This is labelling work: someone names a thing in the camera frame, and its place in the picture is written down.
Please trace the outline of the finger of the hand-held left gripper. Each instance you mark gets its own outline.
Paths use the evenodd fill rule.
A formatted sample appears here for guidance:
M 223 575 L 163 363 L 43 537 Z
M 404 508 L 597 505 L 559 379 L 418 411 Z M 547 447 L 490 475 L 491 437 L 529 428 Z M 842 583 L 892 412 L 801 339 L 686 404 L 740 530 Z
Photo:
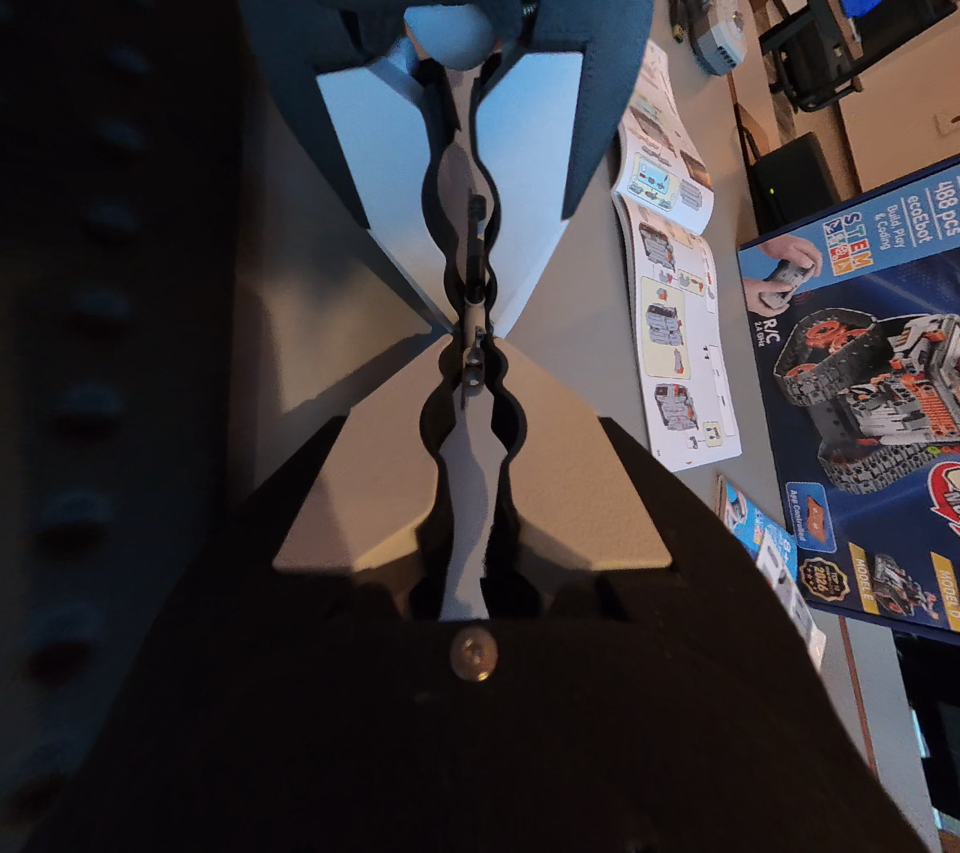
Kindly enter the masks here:
M 438 322 L 459 321 L 458 235 L 439 196 L 450 144 L 445 69 L 401 36 L 364 66 L 319 73 L 323 105 L 360 200 L 366 231 Z
M 473 139 L 498 215 L 486 255 L 496 282 L 488 314 L 497 338 L 520 318 L 567 227 L 582 68 L 579 51 L 520 46 L 507 46 L 482 67 Z

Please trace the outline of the black studded mat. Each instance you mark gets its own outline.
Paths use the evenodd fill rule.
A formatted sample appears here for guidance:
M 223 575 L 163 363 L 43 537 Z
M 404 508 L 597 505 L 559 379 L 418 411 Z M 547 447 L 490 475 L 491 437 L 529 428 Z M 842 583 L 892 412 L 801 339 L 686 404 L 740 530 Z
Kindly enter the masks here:
M 219 518 L 236 0 L 2 0 L 2 851 Z

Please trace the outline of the white sticker sheet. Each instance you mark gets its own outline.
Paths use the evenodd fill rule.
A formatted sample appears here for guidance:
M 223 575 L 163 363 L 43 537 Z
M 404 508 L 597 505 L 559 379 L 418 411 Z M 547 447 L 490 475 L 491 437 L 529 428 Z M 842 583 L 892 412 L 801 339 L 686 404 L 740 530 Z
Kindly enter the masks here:
M 768 533 L 764 534 L 761 540 L 755 562 L 756 569 L 771 587 L 777 601 L 797 630 L 815 670 L 820 672 L 827 644 L 826 634 L 816 625 L 810 608 L 789 572 L 784 556 Z

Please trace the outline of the white instruction booklet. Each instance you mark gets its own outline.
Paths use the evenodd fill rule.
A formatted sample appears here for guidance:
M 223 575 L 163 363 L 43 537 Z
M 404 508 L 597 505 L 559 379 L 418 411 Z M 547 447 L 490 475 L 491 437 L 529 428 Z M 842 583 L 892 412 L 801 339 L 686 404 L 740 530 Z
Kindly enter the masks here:
M 718 318 L 714 254 L 703 236 L 711 176 L 683 124 L 666 52 L 645 45 L 617 127 L 617 214 L 650 449 L 670 472 L 741 454 Z

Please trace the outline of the blue building set box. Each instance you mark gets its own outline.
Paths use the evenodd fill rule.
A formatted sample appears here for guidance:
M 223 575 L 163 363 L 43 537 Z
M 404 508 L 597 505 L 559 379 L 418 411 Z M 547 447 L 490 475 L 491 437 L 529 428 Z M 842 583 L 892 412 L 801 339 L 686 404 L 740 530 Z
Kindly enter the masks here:
M 958 645 L 958 157 L 738 262 L 801 592 Z

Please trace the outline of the grey remote control unit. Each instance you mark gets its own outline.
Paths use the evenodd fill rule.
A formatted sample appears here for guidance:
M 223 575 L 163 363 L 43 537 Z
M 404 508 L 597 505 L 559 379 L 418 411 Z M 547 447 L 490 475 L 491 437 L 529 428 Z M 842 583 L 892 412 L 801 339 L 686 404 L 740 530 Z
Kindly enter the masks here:
M 693 55 L 709 75 L 725 77 L 747 54 L 745 18 L 739 0 L 683 0 Z

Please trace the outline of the black office chair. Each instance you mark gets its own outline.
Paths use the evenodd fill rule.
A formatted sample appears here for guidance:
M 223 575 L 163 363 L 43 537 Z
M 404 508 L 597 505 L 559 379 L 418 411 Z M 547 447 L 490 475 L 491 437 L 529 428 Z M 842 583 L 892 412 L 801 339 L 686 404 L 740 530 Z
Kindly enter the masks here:
M 794 112 L 813 113 L 860 92 L 860 78 L 908 41 L 956 12 L 954 0 L 881 0 L 854 19 L 861 53 L 849 52 L 827 0 L 805 7 L 760 36 L 775 70 L 769 89 Z

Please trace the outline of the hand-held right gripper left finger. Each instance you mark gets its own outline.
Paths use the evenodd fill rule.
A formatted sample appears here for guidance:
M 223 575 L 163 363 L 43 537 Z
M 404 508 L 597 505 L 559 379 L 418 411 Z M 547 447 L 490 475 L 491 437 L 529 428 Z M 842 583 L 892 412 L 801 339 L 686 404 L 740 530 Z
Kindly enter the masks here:
M 461 342 L 426 347 L 346 416 L 271 562 L 283 575 L 349 576 L 414 562 L 415 617 L 439 617 L 453 553 L 450 471 Z

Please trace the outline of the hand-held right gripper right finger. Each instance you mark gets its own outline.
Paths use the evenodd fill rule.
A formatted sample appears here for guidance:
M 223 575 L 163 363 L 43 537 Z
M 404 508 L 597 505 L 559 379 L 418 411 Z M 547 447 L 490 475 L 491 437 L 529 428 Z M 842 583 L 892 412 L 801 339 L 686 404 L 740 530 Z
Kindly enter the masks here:
M 595 409 L 497 338 L 486 347 L 486 386 L 505 452 L 481 577 L 488 615 L 541 615 L 566 586 L 670 567 Z

